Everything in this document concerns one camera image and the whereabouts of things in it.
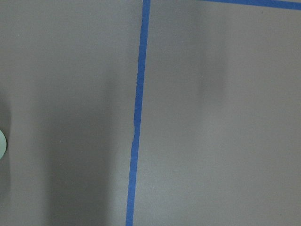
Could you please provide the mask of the light green plastic cup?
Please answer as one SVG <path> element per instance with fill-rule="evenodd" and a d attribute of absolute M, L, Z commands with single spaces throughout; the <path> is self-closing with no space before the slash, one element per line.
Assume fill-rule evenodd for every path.
<path fill-rule="evenodd" d="M 0 159 L 4 156 L 7 149 L 7 140 L 4 133 L 0 130 Z"/>

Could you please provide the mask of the brown paper table cover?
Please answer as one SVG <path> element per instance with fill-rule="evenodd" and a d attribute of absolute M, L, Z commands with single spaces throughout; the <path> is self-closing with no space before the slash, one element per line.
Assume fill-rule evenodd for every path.
<path fill-rule="evenodd" d="M 142 0 L 0 3 L 3 226 L 123 226 Z M 301 3 L 152 0 L 135 226 L 301 223 Z"/>

